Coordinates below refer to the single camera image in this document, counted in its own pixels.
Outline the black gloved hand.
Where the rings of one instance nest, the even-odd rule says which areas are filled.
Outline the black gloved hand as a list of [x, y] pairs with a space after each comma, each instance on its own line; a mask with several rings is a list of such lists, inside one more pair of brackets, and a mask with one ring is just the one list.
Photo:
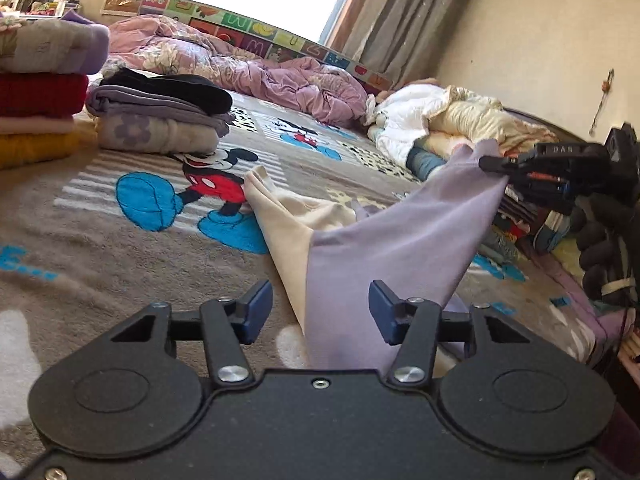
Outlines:
[[631, 308], [639, 299], [639, 204], [592, 194], [570, 215], [582, 289], [593, 301]]

